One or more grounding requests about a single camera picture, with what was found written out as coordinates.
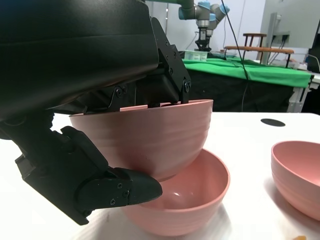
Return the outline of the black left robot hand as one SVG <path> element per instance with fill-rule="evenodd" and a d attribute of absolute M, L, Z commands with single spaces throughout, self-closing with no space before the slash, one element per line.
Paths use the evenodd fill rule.
<path fill-rule="evenodd" d="M 190 76 L 143 0 L 3 0 L 0 3 L 0 137 L 14 142 L 22 179 L 79 225 L 92 211 L 152 201 L 147 174 L 112 168 L 54 114 L 112 111 L 136 82 L 149 108 L 189 101 Z"/>

